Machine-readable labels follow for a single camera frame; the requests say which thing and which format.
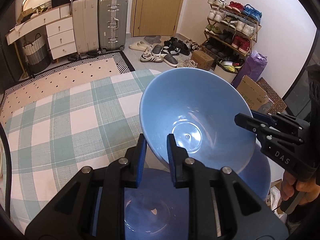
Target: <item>suitcase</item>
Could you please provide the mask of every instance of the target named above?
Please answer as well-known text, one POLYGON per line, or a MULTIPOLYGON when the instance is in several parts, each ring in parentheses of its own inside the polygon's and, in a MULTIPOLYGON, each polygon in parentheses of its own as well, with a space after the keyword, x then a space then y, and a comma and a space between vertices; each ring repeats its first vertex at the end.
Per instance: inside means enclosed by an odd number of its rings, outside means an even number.
POLYGON ((127 14, 128 0, 99 0, 99 41, 102 53, 108 49, 124 50, 127 14))
POLYGON ((77 52, 98 50, 98 0, 73 1, 72 20, 77 52))

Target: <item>black and white border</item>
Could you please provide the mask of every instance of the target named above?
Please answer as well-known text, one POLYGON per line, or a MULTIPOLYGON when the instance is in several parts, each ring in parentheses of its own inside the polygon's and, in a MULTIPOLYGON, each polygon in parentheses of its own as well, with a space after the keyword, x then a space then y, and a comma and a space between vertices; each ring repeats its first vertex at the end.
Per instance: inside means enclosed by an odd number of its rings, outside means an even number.
POLYGON ((57 73, 57 72, 60 72, 62 70, 68 69, 68 68, 72 68, 72 67, 76 67, 76 66, 79 66, 79 65, 87 64, 87 63, 94 62, 94 61, 97 61, 97 60, 108 59, 108 58, 113 58, 113 60, 115 61, 116 66, 117 66, 120 74, 135 71, 134 67, 132 66, 132 64, 130 63, 128 58, 125 56, 123 51, 109 52, 107 54, 99 55, 97 57, 84 58, 84 59, 81 59, 81 60, 78 60, 78 61, 75 61, 75 62, 66 63, 66 64, 61 65, 59 67, 55 67, 55 68, 49 69, 49 70, 47 70, 45 72, 36 74, 34 78, 27 79, 27 80, 15 85, 15 86, 9 88, 9 89, 7 89, 4 92, 4 96, 3 96, 3 99, 1 101, 0 111, 3 108, 3 105, 4 105, 6 97, 8 95, 10 95, 12 92, 15 92, 16 90, 18 90, 21 87, 24 87, 24 86, 26 86, 26 85, 28 85, 28 84, 36 81, 36 80, 39 80, 40 78, 49 76, 49 75, 51 75, 53 73, 57 73))

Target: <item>red sneaker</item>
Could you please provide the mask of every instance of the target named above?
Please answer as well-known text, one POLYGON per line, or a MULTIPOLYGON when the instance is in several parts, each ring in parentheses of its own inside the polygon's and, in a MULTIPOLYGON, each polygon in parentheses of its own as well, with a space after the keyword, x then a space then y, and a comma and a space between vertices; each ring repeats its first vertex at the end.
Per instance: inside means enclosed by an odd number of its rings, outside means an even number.
POLYGON ((242 45, 242 38, 238 35, 235 35, 232 42, 232 47, 239 49, 239 47, 242 45))
POLYGON ((243 9, 244 9, 244 6, 238 2, 234 3, 234 6, 232 7, 232 10, 236 11, 238 13, 241 13, 243 11, 243 9))
POLYGON ((241 37, 241 40, 242 40, 242 44, 239 48, 239 51, 242 52, 243 54, 246 54, 250 49, 250 41, 247 38, 242 38, 242 37, 241 37))
POLYGON ((229 5, 226 5, 225 8, 227 8, 227 9, 229 9, 229 10, 232 10, 232 8, 233 8, 235 5, 236 5, 236 3, 232 1, 232 2, 230 2, 229 5))

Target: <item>screw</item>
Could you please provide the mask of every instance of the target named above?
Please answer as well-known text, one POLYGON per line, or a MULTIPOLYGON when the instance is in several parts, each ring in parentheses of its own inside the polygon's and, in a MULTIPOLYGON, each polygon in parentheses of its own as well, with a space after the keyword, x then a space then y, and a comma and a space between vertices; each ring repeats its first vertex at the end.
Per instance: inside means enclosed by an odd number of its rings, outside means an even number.
POLYGON ((228 166, 225 166, 222 168, 223 173, 230 174, 232 172, 232 169, 228 166))
POLYGON ((186 164, 194 164, 195 163, 195 159, 193 159, 193 158, 186 158, 184 161, 186 162, 186 164))
POLYGON ((128 161, 128 159, 127 158, 120 158, 119 159, 119 163, 120 164, 127 164, 129 161, 128 161))
POLYGON ((81 169, 82 173, 89 173, 91 171, 91 167, 89 166, 84 166, 81 169))

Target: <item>purple bag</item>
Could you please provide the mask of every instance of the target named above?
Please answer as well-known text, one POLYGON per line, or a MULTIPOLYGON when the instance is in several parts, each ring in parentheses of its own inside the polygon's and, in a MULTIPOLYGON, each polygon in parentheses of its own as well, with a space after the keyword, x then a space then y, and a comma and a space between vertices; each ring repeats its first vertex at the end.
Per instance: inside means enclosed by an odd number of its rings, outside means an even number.
POLYGON ((253 51, 249 57, 245 60, 239 73, 231 83, 234 88, 237 88, 242 78, 247 75, 253 81, 257 81, 262 71, 266 67, 268 61, 267 57, 261 55, 257 51, 253 51))

